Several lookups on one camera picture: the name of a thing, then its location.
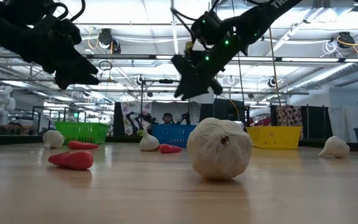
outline person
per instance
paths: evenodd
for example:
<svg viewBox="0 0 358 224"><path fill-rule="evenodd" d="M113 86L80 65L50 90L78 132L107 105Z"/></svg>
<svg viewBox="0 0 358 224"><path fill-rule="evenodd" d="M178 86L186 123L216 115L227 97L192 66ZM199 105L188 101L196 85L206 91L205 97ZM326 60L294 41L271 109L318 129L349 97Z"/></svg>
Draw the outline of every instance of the person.
<svg viewBox="0 0 358 224"><path fill-rule="evenodd" d="M164 116L162 116L162 121L164 124L173 124L173 116L171 113L165 113Z"/></svg>

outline plastic basket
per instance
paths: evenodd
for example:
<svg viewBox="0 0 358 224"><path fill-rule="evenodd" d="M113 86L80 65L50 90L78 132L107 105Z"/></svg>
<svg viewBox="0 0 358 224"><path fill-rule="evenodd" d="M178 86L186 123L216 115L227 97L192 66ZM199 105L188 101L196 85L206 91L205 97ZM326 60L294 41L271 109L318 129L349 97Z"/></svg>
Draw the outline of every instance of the plastic basket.
<svg viewBox="0 0 358 224"><path fill-rule="evenodd" d="M108 125L101 123L55 122L57 131L65 137L64 144L71 140L102 144L106 140Z"/></svg>
<svg viewBox="0 0 358 224"><path fill-rule="evenodd" d="M186 147L190 133L196 128L195 125L180 124L154 124L152 134L160 144Z"/></svg>
<svg viewBox="0 0 358 224"><path fill-rule="evenodd" d="M298 149L302 127L259 126L247 128L254 146L262 149Z"/></svg>

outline green basket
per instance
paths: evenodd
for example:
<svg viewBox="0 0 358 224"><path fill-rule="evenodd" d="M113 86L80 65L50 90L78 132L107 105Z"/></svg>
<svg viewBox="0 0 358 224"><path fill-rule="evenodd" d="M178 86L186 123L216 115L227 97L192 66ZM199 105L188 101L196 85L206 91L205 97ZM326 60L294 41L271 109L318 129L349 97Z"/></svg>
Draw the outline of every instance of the green basket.
<svg viewBox="0 0 358 224"><path fill-rule="evenodd" d="M65 137L64 144L72 140L102 144L109 126L101 123L55 122L55 128Z"/></svg>

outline yellow basket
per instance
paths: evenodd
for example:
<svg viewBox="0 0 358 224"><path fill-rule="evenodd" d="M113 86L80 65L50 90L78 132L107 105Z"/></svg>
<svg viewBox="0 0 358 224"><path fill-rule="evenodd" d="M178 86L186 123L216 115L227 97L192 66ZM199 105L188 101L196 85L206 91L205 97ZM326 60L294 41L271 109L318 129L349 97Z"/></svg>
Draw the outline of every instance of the yellow basket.
<svg viewBox="0 0 358 224"><path fill-rule="evenodd" d="M255 147L262 149L298 149L302 127L259 126L247 128Z"/></svg>

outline wooden table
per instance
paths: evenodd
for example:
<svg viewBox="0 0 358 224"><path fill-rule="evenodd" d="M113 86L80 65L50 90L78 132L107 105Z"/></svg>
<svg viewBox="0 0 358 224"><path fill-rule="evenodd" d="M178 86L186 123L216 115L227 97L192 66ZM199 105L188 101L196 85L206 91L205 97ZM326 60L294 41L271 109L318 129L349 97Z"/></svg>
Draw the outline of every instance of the wooden table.
<svg viewBox="0 0 358 224"><path fill-rule="evenodd" d="M107 144L81 172L48 164L63 151L0 146L0 223L358 223L358 153L255 149L244 174L208 182L185 152Z"/></svg>

